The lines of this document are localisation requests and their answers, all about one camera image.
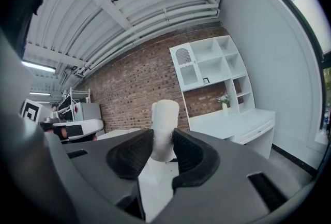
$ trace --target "vase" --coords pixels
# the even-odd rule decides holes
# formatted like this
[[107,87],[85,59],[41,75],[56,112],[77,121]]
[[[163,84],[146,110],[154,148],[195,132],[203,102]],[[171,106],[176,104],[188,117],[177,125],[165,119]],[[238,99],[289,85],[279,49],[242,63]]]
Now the vase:
[[228,105],[226,103],[222,103],[222,108],[223,108],[224,114],[229,115]]

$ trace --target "fluorescent light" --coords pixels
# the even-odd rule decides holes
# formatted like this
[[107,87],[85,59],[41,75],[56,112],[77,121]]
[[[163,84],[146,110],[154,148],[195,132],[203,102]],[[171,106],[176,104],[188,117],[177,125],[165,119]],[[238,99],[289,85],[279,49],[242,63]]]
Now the fluorescent light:
[[30,94],[32,94],[32,95],[47,95],[47,96],[51,96],[50,93],[35,93],[35,92],[30,92]]
[[45,70],[45,71],[55,73],[55,68],[52,68],[52,67],[38,65],[38,64],[31,63],[31,62],[26,62],[26,61],[22,61],[22,64],[26,67],[29,67],[29,68],[41,69],[41,70]]

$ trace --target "black baseboard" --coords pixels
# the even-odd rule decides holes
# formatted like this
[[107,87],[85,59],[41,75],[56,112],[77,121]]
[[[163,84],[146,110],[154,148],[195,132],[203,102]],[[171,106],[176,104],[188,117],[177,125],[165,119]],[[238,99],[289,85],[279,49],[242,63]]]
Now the black baseboard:
[[292,154],[284,151],[280,147],[272,144],[271,148],[275,151],[277,151],[279,154],[283,155],[286,159],[289,159],[291,162],[299,166],[301,169],[308,172],[311,176],[315,177],[317,175],[317,170],[314,169],[312,166],[306,164],[302,160],[298,159],[297,157],[294,157]]

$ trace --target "desk drawer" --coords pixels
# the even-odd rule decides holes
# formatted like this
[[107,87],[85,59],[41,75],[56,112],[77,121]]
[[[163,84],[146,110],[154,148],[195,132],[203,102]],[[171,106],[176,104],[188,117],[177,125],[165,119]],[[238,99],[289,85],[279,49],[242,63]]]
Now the desk drawer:
[[274,120],[269,120],[268,122],[264,123],[262,126],[244,135],[235,136],[233,141],[239,144],[246,144],[247,142],[250,142],[251,140],[258,138],[260,135],[272,129],[274,125],[275,125]]

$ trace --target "black window frame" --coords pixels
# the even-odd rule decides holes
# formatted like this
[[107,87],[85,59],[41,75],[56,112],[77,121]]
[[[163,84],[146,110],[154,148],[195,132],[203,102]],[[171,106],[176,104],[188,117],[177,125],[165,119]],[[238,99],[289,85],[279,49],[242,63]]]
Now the black window frame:
[[301,26],[303,27],[306,35],[308,36],[308,39],[313,47],[314,54],[316,56],[320,77],[321,77],[321,84],[322,84],[322,115],[320,120],[320,129],[322,129],[323,126],[323,119],[324,119],[324,112],[325,112],[325,104],[326,104],[326,87],[325,87],[325,81],[324,81],[324,73],[323,70],[326,68],[331,67],[331,51],[323,54],[322,48],[320,46],[320,43],[311,28],[309,22],[305,18],[305,16],[302,14],[302,12],[295,6],[295,4],[291,0],[282,0],[286,6],[291,10],[291,12],[294,14],[294,16],[297,18]]

